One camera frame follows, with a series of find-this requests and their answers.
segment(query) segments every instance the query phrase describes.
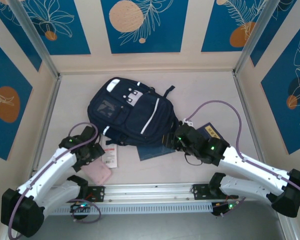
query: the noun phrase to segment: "backpack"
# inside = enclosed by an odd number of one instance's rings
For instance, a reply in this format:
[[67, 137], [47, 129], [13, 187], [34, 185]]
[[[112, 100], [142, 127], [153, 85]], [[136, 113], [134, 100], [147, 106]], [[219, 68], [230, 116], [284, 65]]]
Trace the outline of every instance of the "backpack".
[[175, 132], [179, 121], [174, 106], [153, 87], [126, 78], [110, 79], [91, 100], [87, 113], [106, 144], [157, 147], [163, 135]]

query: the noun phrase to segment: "backpack strap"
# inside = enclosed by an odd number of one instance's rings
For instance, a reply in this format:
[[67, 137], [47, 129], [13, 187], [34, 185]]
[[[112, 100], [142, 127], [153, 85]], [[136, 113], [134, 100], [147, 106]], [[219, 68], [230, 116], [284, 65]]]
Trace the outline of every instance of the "backpack strap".
[[173, 85], [172, 85], [171, 87], [169, 87], [169, 88], [165, 91], [163, 97], [166, 98], [166, 97], [168, 96], [168, 94], [169, 94], [173, 89], [175, 89], [175, 88], [176, 88], [176, 87], [173, 86]]

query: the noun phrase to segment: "white floor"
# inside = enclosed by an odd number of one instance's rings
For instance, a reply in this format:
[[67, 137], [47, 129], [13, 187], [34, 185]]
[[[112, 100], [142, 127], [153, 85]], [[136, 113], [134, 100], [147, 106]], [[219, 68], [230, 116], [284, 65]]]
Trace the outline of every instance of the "white floor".
[[[176, 116], [181, 120], [191, 115], [196, 108], [209, 100], [223, 100], [232, 104], [242, 118], [241, 152], [253, 158], [257, 153], [252, 141], [244, 111], [231, 72], [123, 72], [107, 74], [65, 75], [54, 106], [48, 133], [45, 139], [39, 167], [42, 167], [58, 148], [60, 141], [68, 135], [70, 128], [80, 122], [88, 122], [87, 107], [99, 88], [110, 78], [123, 77], [140, 81], [163, 95], [171, 85], [175, 89], [168, 99], [174, 105]], [[239, 122], [236, 114], [227, 106], [212, 103], [203, 107], [193, 118], [195, 128], [211, 122], [218, 132], [234, 145]], [[79, 134], [78, 127], [73, 131]], [[140, 161], [135, 146], [119, 146], [118, 168], [112, 169], [112, 176], [106, 184], [164, 184], [208, 182], [215, 172], [236, 174], [214, 165], [191, 166], [186, 163], [182, 152]], [[190, 162], [198, 163], [195, 157]], [[60, 181], [75, 174], [68, 171]], [[82, 171], [79, 176], [93, 182]]]

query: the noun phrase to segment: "cable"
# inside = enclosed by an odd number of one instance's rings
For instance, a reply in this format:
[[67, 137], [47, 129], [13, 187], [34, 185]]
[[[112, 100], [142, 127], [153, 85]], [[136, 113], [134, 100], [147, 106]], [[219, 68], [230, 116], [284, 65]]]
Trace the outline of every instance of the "cable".
[[201, 161], [200, 164], [192, 164], [192, 163], [188, 162], [187, 154], [186, 154], [186, 153], [184, 154], [184, 158], [185, 158], [186, 162], [187, 162], [188, 164], [192, 165], [192, 166], [201, 166], [201, 165], [204, 163], [203, 161]]
[[[84, 146], [84, 145], [86, 145], [86, 144], [88, 144], [88, 143], [91, 143], [97, 136], [98, 136], [98, 129], [97, 129], [97, 127], [94, 125], [94, 124], [92, 124], [92, 123], [90, 123], [90, 122], [81, 122], [81, 123], [78, 123], [78, 124], [76, 124], [76, 125], [74, 125], [71, 129], [70, 129], [70, 131], [69, 131], [69, 134], [68, 134], [68, 136], [70, 136], [70, 134], [71, 134], [71, 132], [77, 127], [77, 126], [79, 126], [79, 125], [84, 125], [84, 124], [88, 124], [88, 125], [90, 125], [90, 126], [92, 126], [92, 127], [94, 127], [94, 129], [95, 129], [95, 134], [94, 134], [94, 136], [91, 138], [91, 139], [89, 139], [89, 140], [87, 140], [87, 141], [85, 141], [85, 142], [82, 142], [82, 143], [80, 143], [80, 144], [78, 144], [78, 145], [76, 145], [76, 146], [73, 146], [73, 147], [71, 147], [71, 148], [69, 148], [68, 150], [66, 150], [66, 151], [64, 151], [63, 153], [61, 153], [59, 156], [57, 156], [56, 158], [55, 158], [55, 161], [58, 161], [61, 157], [63, 157], [64, 155], [66, 155], [66, 154], [68, 154], [68, 153], [70, 153], [72, 150], [74, 150], [74, 149], [77, 149], [77, 148], [79, 148], [79, 147], [82, 147], [82, 146]], [[17, 212], [17, 210], [18, 210], [18, 208], [19, 208], [19, 206], [20, 206], [20, 204], [21, 204], [21, 202], [22, 202], [22, 200], [24, 199], [24, 197], [26, 196], [26, 194], [29, 192], [29, 190], [32, 188], [32, 186], [38, 181], [38, 179], [52, 166], [54, 164], [54, 162], [52, 161], [52, 162], [50, 162], [39, 174], [38, 174], [38, 176], [29, 184], [29, 187], [27, 187], [26, 188], [26, 190], [22, 193], [22, 195], [20, 196], [20, 198], [18, 199], [18, 201], [16, 202], [16, 204], [15, 204], [15, 206], [14, 206], [14, 208], [13, 208], [13, 211], [12, 211], [12, 214], [11, 214], [11, 217], [10, 217], [10, 220], [9, 220], [9, 224], [8, 224], [8, 237], [9, 237], [9, 239], [10, 240], [18, 240], [19, 238], [21, 238], [22, 237], [22, 234], [20, 234], [19, 236], [17, 236], [17, 237], [13, 237], [12, 236], [12, 224], [13, 224], [13, 221], [14, 221], [14, 218], [15, 218], [15, 215], [16, 215], [16, 212]]]
[[84, 203], [87, 203], [87, 204], [89, 204], [89, 205], [95, 207], [95, 209], [97, 209], [97, 211], [99, 212], [99, 216], [98, 216], [98, 218], [97, 218], [96, 220], [93, 220], [93, 221], [78, 221], [77, 219], [75, 219], [75, 212], [76, 212], [78, 209], [80, 209], [80, 207], [78, 207], [78, 208], [76, 208], [76, 209], [72, 212], [72, 215], [71, 215], [72, 218], [73, 218], [73, 220], [74, 220], [76, 223], [78, 223], [78, 224], [94, 224], [94, 223], [96, 223], [96, 222], [98, 222], [98, 221], [100, 220], [100, 218], [101, 218], [101, 211], [100, 211], [100, 208], [99, 208], [97, 205], [95, 205], [93, 202], [90, 202], [90, 201], [85, 200], [85, 199], [72, 199], [72, 200], [69, 201], [69, 203], [75, 203], [75, 202], [84, 202]]
[[235, 150], [238, 154], [238, 156], [244, 160], [245, 162], [247, 162], [248, 164], [250, 165], [253, 165], [261, 170], [264, 170], [266, 171], [267, 173], [269, 174], [272, 174], [274, 175], [275, 177], [277, 177], [278, 179], [281, 178], [282, 180], [284, 180], [285, 182], [287, 182], [288, 184], [292, 185], [293, 187], [295, 187], [296, 189], [298, 189], [300, 191], [300, 187], [295, 184], [294, 182], [290, 181], [289, 179], [283, 177], [283, 176], [280, 176], [279, 174], [263, 167], [263, 166], [260, 166], [259, 164], [257, 163], [254, 163], [248, 159], [245, 159], [244, 156], [242, 156], [241, 152], [240, 152], [240, 148], [239, 148], [239, 140], [240, 140], [240, 135], [241, 135], [241, 131], [242, 131], [242, 120], [241, 120], [241, 117], [240, 117], [240, 114], [239, 112], [237, 111], [237, 109], [232, 106], [230, 103], [227, 103], [226, 101], [222, 101], [222, 100], [210, 100], [210, 101], [206, 101], [205, 103], [201, 104], [195, 111], [194, 113], [192, 113], [187, 119], [186, 121], [189, 121], [203, 106], [207, 105], [207, 104], [211, 104], [211, 103], [220, 103], [220, 104], [224, 104], [224, 105], [227, 105], [228, 107], [230, 107], [234, 112], [235, 114], [237, 115], [238, 117], [238, 120], [239, 120], [239, 130], [238, 130], [238, 134], [237, 134], [237, 137], [236, 137], [236, 141], [235, 141]]

